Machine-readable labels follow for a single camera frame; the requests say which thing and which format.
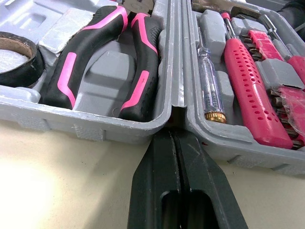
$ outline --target tape roll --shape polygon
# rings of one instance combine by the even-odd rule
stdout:
[[[40,78],[44,63],[34,42],[9,32],[0,32],[0,49],[14,51],[28,58],[22,65],[0,73],[0,85],[28,87]]]

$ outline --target red screwdriver handle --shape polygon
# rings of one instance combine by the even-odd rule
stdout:
[[[292,140],[269,102],[253,59],[239,39],[227,40],[224,59],[244,125],[254,139],[262,145],[291,149]]]
[[[302,82],[305,84],[305,57],[293,56],[287,61],[287,63],[294,68]]]

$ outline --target beige table surface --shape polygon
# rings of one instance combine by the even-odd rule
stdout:
[[[0,229],[125,229],[147,146],[0,121]],[[219,164],[250,229],[305,228],[305,180]]]

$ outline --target pink and black handle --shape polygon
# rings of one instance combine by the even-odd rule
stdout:
[[[89,59],[105,43],[127,27],[127,12],[121,6],[99,8],[89,24],[77,33],[62,51],[43,103],[73,109]]]
[[[121,107],[119,118],[146,122],[150,116],[158,83],[157,44],[161,27],[155,19],[144,13],[138,13],[131,26],[137,54],[137,71]]]

